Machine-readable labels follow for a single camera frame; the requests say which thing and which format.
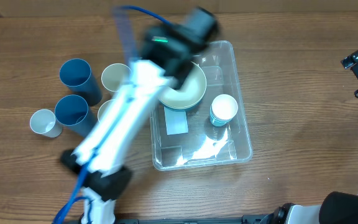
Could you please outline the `cream bowl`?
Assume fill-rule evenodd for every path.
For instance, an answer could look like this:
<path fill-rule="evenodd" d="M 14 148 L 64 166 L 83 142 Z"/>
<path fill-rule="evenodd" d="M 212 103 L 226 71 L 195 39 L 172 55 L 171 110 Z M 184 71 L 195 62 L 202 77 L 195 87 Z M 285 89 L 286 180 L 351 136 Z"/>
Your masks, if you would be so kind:
<path fill-rule="evenodd" d="M 204 71 L 193 62 L 193 68 L 179 90 L 167 88 L 159 100 L 173 107 L 190 107 L 202 100 L 206 92 L 207 80 Z"/>

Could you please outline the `beige tall cup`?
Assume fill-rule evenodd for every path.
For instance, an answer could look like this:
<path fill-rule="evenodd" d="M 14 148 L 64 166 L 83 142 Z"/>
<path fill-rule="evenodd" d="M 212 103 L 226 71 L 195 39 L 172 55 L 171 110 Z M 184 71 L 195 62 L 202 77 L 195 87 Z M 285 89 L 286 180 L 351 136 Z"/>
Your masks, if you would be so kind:
<path fill-rule="evenodd" d="M 114 63 L 104 69 L 101 74 L 103 87 L 113 96 L 121 83 L 130 76 L 131 69 L 122 63 Z"/>
<path fill-rule="evenodd" d="M 109 105 L 113 102 L 114 100 L 111 99 L 111 100 L 108 100 L 106 102 L 104 102 L 100 107 L 99 107 L 99 110 L 98 110 L 98 121 L 101 121 L 101 119 L 103 118 L 106 110 L 109 108 Z"/>

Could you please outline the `pink small cup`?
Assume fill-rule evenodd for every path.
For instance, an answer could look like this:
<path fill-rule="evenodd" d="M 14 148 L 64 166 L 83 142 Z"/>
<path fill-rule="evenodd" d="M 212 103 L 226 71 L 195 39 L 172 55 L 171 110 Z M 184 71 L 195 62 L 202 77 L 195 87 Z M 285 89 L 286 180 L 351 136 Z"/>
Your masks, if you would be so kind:
<path fill-rule="evenodd" d="M 236 99 L 227 94 L 221 94 L 215 97 L 211 103 L 213 112 L 221 119 L 231 120 L 238 112 L 238 104 Z"/>

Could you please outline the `dark blue tall cup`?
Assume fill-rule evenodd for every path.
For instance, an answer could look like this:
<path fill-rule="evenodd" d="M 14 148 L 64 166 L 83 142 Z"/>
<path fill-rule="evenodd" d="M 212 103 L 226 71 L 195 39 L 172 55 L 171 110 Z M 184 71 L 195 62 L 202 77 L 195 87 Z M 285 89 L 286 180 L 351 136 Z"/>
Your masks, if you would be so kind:
<path fill-rule="evenodd" d="M 60 68 L 59 78 L 72 92 L 83 97 L 90 106 L 97 105 L 103 98 L 101 89 L 86 60 L 73 58 Z"/>
<path fill-rule="evenodd" d="M 79 95 L 67 95 L 55 106 L 55 117 L 59 123 L 82 137 L 87 137 L 98 120 L 86 100 Z"/>

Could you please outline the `light blue small cup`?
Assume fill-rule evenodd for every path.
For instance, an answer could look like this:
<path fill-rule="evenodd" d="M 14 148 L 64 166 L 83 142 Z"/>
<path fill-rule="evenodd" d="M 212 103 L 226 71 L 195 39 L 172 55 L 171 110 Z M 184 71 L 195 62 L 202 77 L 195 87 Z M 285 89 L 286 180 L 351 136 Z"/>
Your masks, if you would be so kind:
<path fill-rule="evenodd" d="M 219 122 L 217 123 L 212 123 L 213 126 L 216 126 L 216 127 L 221 127 L 221 126 L 224 126 L 226 125 L 227 123 L 229 122 L 229 120 L 227 119 L 221 119 L 219 118 Z"/>

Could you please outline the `grey small cup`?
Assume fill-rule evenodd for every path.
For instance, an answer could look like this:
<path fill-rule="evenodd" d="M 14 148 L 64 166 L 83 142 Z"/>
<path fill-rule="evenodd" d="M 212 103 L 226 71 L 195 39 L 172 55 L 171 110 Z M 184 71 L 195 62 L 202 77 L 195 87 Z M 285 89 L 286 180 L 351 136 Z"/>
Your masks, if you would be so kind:
<path fill-rule="evenodd" d="M 36 111 L 30 118 L 29 124 L 34 133 L 49 138 L 55 138 L 63 131 L 63 126 L 57 121 L 55 114 L 48 109 Z"/>

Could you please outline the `dark blue bowl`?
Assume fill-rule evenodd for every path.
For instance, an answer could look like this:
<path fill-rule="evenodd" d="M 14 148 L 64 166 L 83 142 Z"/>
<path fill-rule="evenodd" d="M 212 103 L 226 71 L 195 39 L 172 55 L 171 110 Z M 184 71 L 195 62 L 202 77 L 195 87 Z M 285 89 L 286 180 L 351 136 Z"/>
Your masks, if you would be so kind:
<path fill-rule="evenodd" d="M 159 101 L 159 103 L 161 105 L 163 105 L 164 107 L 170 109 L 170 110 L 173 110 L 173 111 L 192 111 L 192 110 L 195 110 L 197 109 L 200 104 L 202 103 L 203 100 L 200 100 L 199 102 L 197 102 L 196 104 L 194 104 L 193 106 L 190 106 L 190 107 L 185 107 L 185 108 L 179 108 L 179 107 L 173 107 L 173 106 L 169 106 L 167 104 L 165 104 L 164 102 L 162 101 Z"/>

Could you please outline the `mint green small cup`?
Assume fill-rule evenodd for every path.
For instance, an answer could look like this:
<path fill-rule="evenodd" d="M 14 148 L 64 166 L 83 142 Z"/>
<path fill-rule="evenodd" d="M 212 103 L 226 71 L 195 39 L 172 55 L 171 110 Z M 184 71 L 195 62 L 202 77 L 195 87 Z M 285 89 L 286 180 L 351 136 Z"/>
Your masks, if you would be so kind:
<path fill-rule="evenodd" d="M 213 112 L 213 107 L 211 106 L 210 107 L 210 115 L 209 115 L 209 119 L 210 119 L 210 122 L 211 123 L 217 123 L 219 122 L 219 118 L 214 114 Z"/>

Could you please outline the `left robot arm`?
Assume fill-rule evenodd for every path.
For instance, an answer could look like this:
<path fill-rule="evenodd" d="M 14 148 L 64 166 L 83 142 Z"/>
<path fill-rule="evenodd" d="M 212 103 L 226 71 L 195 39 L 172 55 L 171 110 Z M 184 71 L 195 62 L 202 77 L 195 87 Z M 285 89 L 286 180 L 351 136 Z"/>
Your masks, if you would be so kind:
<path fill-rule="evenodd" d="M 132 172 L 124 167 L 128 147 L 169 87 L 181 87 L 193 58 L 209 47 L 219 26 L 161 24 L 144 35 L 140 57 L 132 59 L 132 74 L 119 89 L 113 103 L 75 149 L 62 153 L 61 163 L 78 179 L 67 204 L 56 214 L 54 223 L 63 223 L 71 206 L 87 200 L 85 223 L 114 223 L 111 207 L 127 187 Z"/>

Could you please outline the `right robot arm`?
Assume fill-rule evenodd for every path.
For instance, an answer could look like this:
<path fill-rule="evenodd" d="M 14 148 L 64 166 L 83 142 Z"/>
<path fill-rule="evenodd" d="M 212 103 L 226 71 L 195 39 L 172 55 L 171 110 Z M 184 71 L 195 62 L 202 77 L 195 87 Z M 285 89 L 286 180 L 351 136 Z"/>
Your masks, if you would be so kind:
<path fill-rule="evenodd" d="M 358 79 L 358 50 L 341 61 L 345 69 L 351 69 Z M 354 92 L 358 99 L 358 89 Z M 331 192 L 321 205 L 301 206 L 286 203 L 261 219 L 261 223 L 278 224 L 343 224 L 358 223 L 358 194 Z"/>

